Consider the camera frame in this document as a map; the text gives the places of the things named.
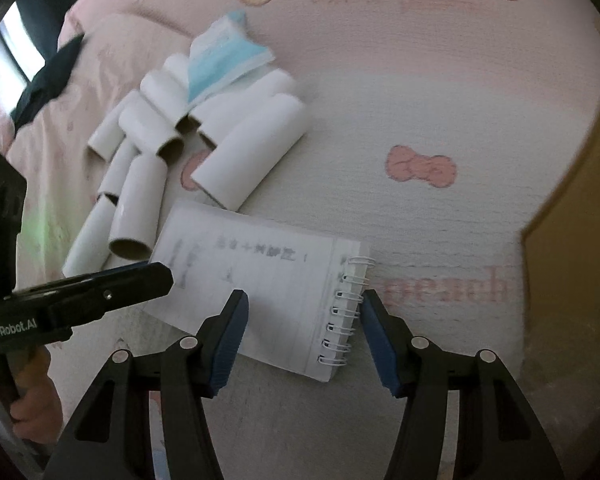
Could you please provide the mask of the person's left hand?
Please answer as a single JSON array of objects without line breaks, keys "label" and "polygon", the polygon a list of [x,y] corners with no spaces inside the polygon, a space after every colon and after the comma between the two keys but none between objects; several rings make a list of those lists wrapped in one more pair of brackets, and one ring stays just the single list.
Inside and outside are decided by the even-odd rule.
[{"label": "person's left hand", "polygon": [[12,352],[7,363],[20,392],[9,408],[12,431],[20,439],[55,443],[64,421],[57,389],[48,376],[50,352],[44,346]]}]

